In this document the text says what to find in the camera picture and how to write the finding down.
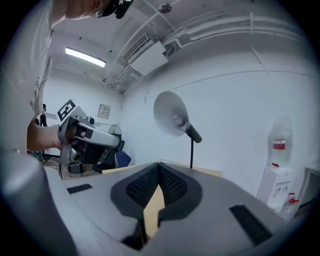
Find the white fan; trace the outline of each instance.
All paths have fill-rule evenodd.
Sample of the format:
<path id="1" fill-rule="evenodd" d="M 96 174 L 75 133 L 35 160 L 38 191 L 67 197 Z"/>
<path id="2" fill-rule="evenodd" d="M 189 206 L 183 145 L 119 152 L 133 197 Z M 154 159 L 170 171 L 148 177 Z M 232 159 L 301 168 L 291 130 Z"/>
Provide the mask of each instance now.
<path id="1" fill-rule="evenodd" d="M 120 127 L 116 124 L 112 125 L 109 129 L 109 134 L 116 135 L 121 139 L 121 130 Z"/>

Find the glasses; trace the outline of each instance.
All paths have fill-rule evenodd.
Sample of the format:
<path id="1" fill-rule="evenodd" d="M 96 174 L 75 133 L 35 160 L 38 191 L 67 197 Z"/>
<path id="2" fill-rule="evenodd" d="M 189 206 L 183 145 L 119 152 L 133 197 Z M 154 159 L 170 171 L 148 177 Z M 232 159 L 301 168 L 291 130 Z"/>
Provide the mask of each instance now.
<path id="1" fill-rule="evenodd" d="M 100 7 L 99 9 L 95 10 L 95 13 L 93 15 L 93 17 L 95 18 L 101 18 L 102 15 L 104 14 L 104 11 L 106 9 L 107 4 L 104 4 L 102 7 Z"/>

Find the air vent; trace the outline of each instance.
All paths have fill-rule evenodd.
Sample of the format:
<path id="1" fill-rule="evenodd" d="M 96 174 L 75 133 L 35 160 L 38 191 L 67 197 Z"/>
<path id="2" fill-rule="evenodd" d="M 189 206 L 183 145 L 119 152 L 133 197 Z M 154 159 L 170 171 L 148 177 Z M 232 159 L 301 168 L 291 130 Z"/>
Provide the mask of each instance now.
<path id="1" fill-rule="evenodd" d="M 124 55 L 123 59 L 125 62 L 128 61 L 128 59 L 130 59 L 130 57 L 135 54 L 140 47 L 142 47 L 146 42 L 150 41 L 150 37 L 148 34 L 144 34 L 143 36 L 141 36 L 134 44 L 133 46 L 131 46 L 131 48 L 126 52 L 126 54 Z"/>
<path id="2" fill-rule="evenodd" d="M 166 49 L 158 41 L 137 57 L 130 66 L 145 76 L 169 61 L 168 56 L 164 54 L 165 52 Z"/>

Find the desk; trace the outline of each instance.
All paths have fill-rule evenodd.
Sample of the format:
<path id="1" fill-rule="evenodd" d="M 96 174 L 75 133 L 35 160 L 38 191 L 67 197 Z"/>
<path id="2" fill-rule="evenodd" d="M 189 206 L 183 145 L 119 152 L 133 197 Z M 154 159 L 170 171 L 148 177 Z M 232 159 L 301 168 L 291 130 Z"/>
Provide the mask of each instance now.
<path id="1" fill-rule="evenodd" d="M 182 167 L 187 167 L 187 168 L 190 167 L 189 165 L 186 165 L 186 164 L 180 164 L 180 163 L 168 161 L 165 159 L 158 159 L 158 160 L 155 160 L 150 163 L 138 164 L 138 165 L 123 167 L 123 168 L 103 170 L 102 174 L 110 174 L 110 173 L 114 173 L 114 172 L 120 172 L 120 171 L 128 170 L 128 169 L 131 169 L 131 168 L 134 168 L 137 166 L 142 166 L 145 164 L 152 164 L 152 163 L 157 163 L 157 162 L 158 163 L 160 163 L 160 162 L 170 163 L 170 164 L 174 164 L 174 165 L 178 165 L 178 166 L 182 166 Z M 199 172 L 202 172 L 202 173 L 209 174 L 209 175 L 222 177 L 221 171 L 209 170 L 209 169 L 203 169 L 203 168 L 197 168 L 197 167 L 194 167 L 192 169 L 199 171 Z M 165 208 L 164 195 L 162 193 L 160 186 L 158 185 L 151 200 L 149 201 L 148 205 L 146 206 L 146 208 L 143 211 L 145 231 L 146 231 L 146 234 L 150 238 L 153 237 L 158 230 L 158 212 L 163 208 Z"/>

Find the black rubber pad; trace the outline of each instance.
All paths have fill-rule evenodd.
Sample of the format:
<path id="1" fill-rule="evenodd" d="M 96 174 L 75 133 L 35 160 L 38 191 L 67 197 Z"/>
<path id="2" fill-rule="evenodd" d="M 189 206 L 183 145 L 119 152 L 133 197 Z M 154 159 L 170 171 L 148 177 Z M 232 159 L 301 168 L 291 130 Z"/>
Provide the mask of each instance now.
<path id="1" fill-rule="evenodd" d="M 272 234 L 244 205 L 233 206 L 230 211 L 255 246 L 272 237 Z"/>
<path id="2" fill-rule="evenodd" d="M 69 188 L 67 188 L 67 190 L 68 190 L 69 194 L 73 194 L 73 193 L 81 192 L 81 191 L 88 190 L 88 189 L 91 189 L 91 188 L 92 188 L 91 185 L 83 184 L 83 185 L 80 185 L 80 186 L 69 187 Z"/>

